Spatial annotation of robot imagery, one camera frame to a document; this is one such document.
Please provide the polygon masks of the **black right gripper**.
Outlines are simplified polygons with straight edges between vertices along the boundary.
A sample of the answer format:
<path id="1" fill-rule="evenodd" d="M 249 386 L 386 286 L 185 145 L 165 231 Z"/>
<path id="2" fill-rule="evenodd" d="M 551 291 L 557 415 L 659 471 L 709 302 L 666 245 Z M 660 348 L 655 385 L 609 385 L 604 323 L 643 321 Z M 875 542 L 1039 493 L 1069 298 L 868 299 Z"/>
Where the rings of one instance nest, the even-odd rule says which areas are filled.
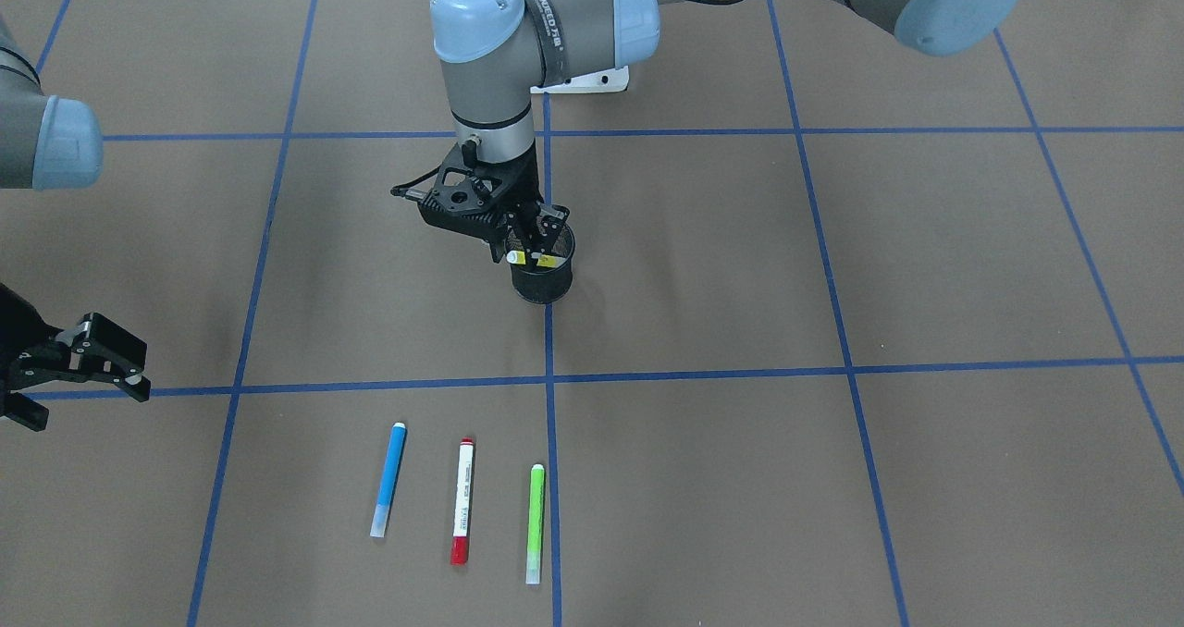
<path id="1" fill-rule="evenodd" d="M 78 341 L 85 356 L 98 356 L 124 373 L 94 373 L 92 358 L 77 356 Z M 4 419 L 41 432 L 49 411 L 21 394 L 26 387 L 62 381 L 75 384 L 112 384 L 136 402 L 152 397 L 152 379 L 144 377 L 144 341 L 102 314 L 85 314 L 76 327 L 51 327 L 36 308 L 8 286 L 1 286 L 1 392 Z"/>

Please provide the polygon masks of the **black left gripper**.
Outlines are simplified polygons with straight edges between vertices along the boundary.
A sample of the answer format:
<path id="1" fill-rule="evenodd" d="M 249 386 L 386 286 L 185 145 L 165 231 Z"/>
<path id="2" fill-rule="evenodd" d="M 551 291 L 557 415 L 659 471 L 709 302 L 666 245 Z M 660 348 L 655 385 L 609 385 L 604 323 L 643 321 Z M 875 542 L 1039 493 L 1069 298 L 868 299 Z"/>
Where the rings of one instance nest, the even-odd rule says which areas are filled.
<path id="1" fill-rule="evenodd" d="M 502 244 L 500 251 L 536 256 L 572 256 L 568 207 L 543 203 L 538 185 L 538 147 L 503 163 L 483 162 L 468 140 L 452 146 L 443 163 L 410 183 L 390 189 L 394 198 L 416 203 L 427 226 Z"/>

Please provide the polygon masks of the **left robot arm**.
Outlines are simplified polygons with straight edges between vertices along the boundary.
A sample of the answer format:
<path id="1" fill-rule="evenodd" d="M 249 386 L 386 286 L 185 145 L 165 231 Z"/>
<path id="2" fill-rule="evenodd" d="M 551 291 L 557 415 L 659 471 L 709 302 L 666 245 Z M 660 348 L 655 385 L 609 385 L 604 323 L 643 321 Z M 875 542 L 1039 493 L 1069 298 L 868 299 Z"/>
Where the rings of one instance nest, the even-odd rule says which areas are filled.
<path id="1" fill-rule="evenodd" d="M 394 198 L 433 227 L 485 243 L 493 261 L 551 270 L 568 261 L 568 209 L 538 190 L 533 89 L 625 69 L 656 53 L 659 8 L 747 0 L 427 0 L 455 146 Z M 922 54 L 959 54 L 1018 0 L 830 0 Z M 424 181 L 431 188 L 424 189 Z"/>

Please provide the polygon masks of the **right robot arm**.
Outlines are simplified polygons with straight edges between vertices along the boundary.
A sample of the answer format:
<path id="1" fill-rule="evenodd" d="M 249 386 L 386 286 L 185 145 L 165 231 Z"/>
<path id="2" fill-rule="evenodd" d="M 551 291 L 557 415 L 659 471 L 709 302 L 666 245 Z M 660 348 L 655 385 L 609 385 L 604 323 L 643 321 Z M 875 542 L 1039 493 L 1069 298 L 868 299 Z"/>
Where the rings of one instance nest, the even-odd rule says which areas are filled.
<path id="1" fill-rule="evenodd" d="M 1 185 L 5 190 L 75 190 L 98 180 L 105 151 L 85 102 L 43 91 L 41 76 L 1 24 Z M 136 402 L 152 397 L 148 345 L 102 314 L 52 327 L 37 308 L 1 286 L 4 419 L 41 432 L 49 411 L 24 394 L 50 382 L 114 384 Z"/>

